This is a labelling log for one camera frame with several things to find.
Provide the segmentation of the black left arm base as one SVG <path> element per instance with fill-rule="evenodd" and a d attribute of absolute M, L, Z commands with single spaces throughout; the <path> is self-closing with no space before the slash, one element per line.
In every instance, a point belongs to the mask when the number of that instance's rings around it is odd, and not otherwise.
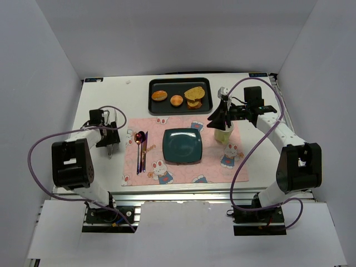
<path fill-rule="evenodd" d="M 125 216 L 132 227 L 136 230 L 139 224 L 134 206 L 116 206 L 116 209 Z M 112 211 L 102 208 L 87 207 L 82 225 L 83 233 L 133 233 L 125 219 Z"/>

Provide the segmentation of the silver metal tongs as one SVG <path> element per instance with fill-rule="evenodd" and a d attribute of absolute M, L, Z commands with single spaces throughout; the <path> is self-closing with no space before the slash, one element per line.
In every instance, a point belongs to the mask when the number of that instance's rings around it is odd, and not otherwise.
<path fill-rule="evenodd" d="M 117 111 L 116 110 L 110 111 L 109 109 L 106 109 L 104 110 L 104 113 L 106 116 L 105 126 L 110 128 L 116 128 L 118 124 Z M 107 148 L 107 154 L 109 159 L 112 158 L 114 148 L 119 143 L 118 139 L 119 139 L 119 135 L 117 130 L 111 130 L 111 131 L 107 130 L 106 148 Z"/>

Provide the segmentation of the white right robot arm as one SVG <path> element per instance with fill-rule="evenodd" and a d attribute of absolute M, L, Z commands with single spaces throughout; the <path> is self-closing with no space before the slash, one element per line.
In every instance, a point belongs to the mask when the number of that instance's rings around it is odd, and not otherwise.
<path fill-rule="evenodd" d="M 280 154 L 276 180 L 257 194 L 253 208 L 275 206 L 302 191 L 322 184 L 322 149 L 298 137 L 279 117 L 277 110 L 265 105 L 261 87 L 244 88 L 242 105 L 232 103 L 227 88 L 220 88 L 220 103 L 208 118 L 209 128 L 227 130 L 233 121 L 247 120 L 264 133 Z"/>

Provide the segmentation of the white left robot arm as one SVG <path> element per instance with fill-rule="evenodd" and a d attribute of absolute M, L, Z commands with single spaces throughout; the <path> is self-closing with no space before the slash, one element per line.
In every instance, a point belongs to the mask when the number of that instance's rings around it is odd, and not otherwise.
<path fill-rule="evenodd" d="M 107 148 L 111 157 L 120 143 L 117 121 L 110 121 L 110 112 L 101 109 L 89 111 L 90 119 L 84 131 L 72 138 L 52 144 L 52 177 L 56 187 L 74 191 L 101 206 L 114 208 L 110 192 L 95 180 L 90 149 Z"/>

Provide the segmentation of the sesame round bun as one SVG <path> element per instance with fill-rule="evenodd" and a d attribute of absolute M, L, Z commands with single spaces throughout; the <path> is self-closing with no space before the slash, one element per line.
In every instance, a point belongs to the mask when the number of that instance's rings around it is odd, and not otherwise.
<path fill-rule="evenodd" d="M 153 101 L 156 101 L 156 102 L 164 101 L 167 98 L 167 92 L 163 91 L 163 90 L 155 91 L 151 95 L 151 98 Z"/>

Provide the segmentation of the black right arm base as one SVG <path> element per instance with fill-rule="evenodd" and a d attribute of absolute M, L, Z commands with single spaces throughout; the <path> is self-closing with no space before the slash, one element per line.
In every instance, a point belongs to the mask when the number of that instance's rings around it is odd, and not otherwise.
<path fill-rule="evenodd" d="M 280 207 L 253 212 L 232 207 L 226 215 L 233 219 L 235 236 L 286 235 L 284 215 Z"/>

